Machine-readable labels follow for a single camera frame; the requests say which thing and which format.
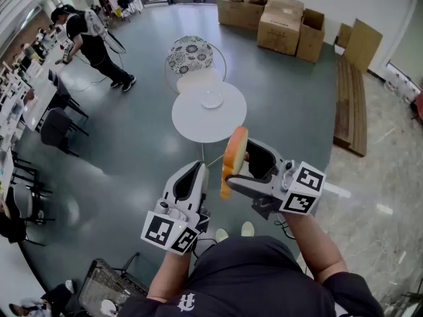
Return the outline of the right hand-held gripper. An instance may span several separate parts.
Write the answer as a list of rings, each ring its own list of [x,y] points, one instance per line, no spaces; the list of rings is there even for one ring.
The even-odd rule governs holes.
[[[257,197],[252,208],[265,219],[272,213],[311,213],[323,192],[325,173],[306,162],[284,160],[275,149],[254,139],[248,139],[246,152],[248,171],[254,178],[228,176],[232,190]]]

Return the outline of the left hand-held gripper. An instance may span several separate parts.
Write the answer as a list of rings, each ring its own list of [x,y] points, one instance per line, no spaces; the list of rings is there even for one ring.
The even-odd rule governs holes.
[[[141,239],[158,248],[183,255],[206,232],[210,212],[203,206],[209,169],[197,160],[183,166],[167,181],[164,196],[148,211]]]

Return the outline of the toast bread slice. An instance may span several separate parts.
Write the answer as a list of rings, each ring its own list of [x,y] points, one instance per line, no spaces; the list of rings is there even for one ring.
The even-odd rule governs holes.
[[[228,200],[231,197],[231,188],[227,185],[226,177],[240,172],[245,160],[249,132],[242,126],[237,127],[228,141],[223,155],[221,176],[221,199]]]

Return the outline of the small white plate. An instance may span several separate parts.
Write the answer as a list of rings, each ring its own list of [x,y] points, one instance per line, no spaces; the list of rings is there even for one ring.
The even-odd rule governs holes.
[[[204,108],[216,109],[223,104],[223,96],[219,92],[207,90],[203,93],[200,103]]]

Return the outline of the person's right forearm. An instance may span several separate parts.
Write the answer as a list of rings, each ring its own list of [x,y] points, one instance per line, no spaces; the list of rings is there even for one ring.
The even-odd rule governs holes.
[[[338,247],[312,215],[283,216],[315,281],[323,284],[332,275],[348,271]]]

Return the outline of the person's left forearm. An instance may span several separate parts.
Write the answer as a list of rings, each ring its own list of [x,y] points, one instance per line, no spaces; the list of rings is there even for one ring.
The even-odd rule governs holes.
[[[188,279],[190,261],[191,253],[167,252],[151,282],[147,298],[165,303],[179,295]]]

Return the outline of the round white side table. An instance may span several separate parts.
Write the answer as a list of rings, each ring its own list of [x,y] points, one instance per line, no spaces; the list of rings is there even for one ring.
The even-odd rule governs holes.
[[[207,90],[222,94],[223,104],[216,109],[204,108],[201,97]],[[247,103],[242,92],[230,83],[214,82],[194,87],[179,94],[173,104],[172,120],[185,138],[201,144],[216,143],[229,138],[242,126],[247,115]]]

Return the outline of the person's black shirt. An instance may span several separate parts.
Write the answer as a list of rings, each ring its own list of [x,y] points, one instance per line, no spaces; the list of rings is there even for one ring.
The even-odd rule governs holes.
[[[118,317],[384,317],[364,278],[319,284],[288,247],[268,236],[233,237],[206,250],[182,292],[167,302],[132,297]]]

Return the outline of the floral backed white chair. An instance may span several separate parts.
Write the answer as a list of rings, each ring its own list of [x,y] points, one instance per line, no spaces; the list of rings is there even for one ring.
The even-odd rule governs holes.
[[[164,63],[164,78],[168,87],[175,93],[181,94],[194,87],[200,87],[202,85],[208,85],[214,82],[223,82],[227,78],[227,61],[222,51],[208,42],[213,50],[213,62],[214,64],[210,68],[200,69],[197,71],[191,71],[181,77],[177,77],[169,64],[167,63],[167,57]]]

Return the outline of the open laptop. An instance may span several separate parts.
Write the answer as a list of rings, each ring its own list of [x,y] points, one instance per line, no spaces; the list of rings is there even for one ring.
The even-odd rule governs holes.
[[[117,317],[130,297],[146,296],[147,286],[131,273],[121,277],[104,259],[92,261],[78,296],[78,302],[90,317]]]

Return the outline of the floral black white cushion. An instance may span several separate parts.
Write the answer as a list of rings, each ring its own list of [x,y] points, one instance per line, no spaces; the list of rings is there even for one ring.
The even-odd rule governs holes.
[[[211,45],[199,36],[177,39],[169,51],[167,63],[177,77],[191,71],[210,68],[213,62]]]

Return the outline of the pile of cardboard boxes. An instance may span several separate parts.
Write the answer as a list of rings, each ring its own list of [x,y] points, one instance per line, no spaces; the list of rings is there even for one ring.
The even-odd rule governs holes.
[[[325,15],[298,0],[217,0],[218,21],[257,31],[257,46],[316,63]]]

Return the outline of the small flat cardboard sheet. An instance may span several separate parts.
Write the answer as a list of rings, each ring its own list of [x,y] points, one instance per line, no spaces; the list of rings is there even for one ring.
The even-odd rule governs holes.
[[[336,45],[346,49],[346,47],[348,46],[351,33],[352,33],[352,27],[342,23],[338,31]]]

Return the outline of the dark upholstered chair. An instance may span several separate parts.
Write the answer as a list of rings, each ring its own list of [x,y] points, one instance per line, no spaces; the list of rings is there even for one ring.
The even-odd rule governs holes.
[[[48,110],[52,108],[61,108],[62,110],[64,110],[69,107],[72,110],[76,111],[78,114],[89,118],[89,116],[84,113],[82,109],[80,109],[79,103],[71,97],[67,87],[64,85],[63,81],[56,72],[50,69],[48,71],[48,79],[52,83],[52,85],[56,87],[56,93],[54,94],[52,100],[50,101],[47,107]]]

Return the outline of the large flat cardboard sheet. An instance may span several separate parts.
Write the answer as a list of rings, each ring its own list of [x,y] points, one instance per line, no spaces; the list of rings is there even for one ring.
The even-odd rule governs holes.
[[[382,33],[356,19],[343,56],[358,71],[366,73],[382,38]]]

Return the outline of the plastic wrapped bottle pack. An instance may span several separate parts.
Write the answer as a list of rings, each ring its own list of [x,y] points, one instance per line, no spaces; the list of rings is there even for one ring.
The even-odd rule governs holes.
[[[421,94],[421,88],[391,62],[386,66],[384,89],[410,104]]]

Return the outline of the black equipment pile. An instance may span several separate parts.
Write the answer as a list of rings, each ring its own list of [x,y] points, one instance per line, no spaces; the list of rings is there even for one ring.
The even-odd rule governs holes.
[[[423,292],[407,292],[395,300],[381,301],[384,317],[423,317]]]

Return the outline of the grey back black frame chair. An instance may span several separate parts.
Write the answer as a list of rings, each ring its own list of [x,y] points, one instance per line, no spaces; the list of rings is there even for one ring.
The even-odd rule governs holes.
[[[17,183],[13,186],[13,200],[19,211],[19,217],[25,222],[46,224],[54,221],[47,218],[41,209],[41,199],[46,197],[43,190],[30,187],[25,183]]]

